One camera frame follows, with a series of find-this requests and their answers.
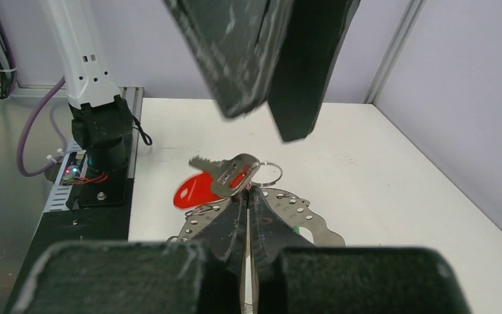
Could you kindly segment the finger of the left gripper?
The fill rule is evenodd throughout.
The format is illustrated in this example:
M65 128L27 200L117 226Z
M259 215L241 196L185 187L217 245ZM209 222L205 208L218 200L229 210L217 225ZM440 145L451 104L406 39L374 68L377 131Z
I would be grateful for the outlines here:
M293 1L165 1L222 115L263 104Z
M267 102L283 142L312 133L359 1L295 1Z

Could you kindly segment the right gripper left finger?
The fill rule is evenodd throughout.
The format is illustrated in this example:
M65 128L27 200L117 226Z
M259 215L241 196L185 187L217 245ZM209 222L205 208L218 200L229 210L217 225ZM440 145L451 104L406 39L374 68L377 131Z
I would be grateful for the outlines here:
M243 313L248 194L188 241L63 241L34 263L14 313Z

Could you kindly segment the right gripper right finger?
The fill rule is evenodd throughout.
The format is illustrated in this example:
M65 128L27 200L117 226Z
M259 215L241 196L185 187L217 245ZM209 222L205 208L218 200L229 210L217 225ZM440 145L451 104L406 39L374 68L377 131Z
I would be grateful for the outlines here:
M448 262L421 247L317 247L249 191L257 313L469 313Z

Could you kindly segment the red tag key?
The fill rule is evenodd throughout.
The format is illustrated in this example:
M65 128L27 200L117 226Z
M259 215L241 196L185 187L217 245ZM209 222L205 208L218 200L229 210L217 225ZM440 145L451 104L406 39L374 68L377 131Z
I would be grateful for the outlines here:
M283 176L282 168L272 162L262 162L255 156L240 153L228 160L213 161L201 156L193 156L189 166L200 172L187 178L175 192L173 205L177 209L189 209L207 203L225 200L252 185L259 188L276 184ZM279 176L267 183L252 179L262 166L273 166Z

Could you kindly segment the green tag key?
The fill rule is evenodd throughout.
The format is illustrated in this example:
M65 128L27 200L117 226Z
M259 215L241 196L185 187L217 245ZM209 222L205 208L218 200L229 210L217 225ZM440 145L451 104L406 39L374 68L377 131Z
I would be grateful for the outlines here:
M302 226L294 226L293 228L298 234L304 237L307 241L314 243L313 234L309 229Z

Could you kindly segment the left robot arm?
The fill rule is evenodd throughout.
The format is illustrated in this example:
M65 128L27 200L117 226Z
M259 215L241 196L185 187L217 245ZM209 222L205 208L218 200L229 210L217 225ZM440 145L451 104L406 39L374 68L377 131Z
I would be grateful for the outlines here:
M222 115L268 104L281 139L314 129L358 1L166 1ZM134 118L88 1L41 1L62 58L75 141L94 171L124 170Z

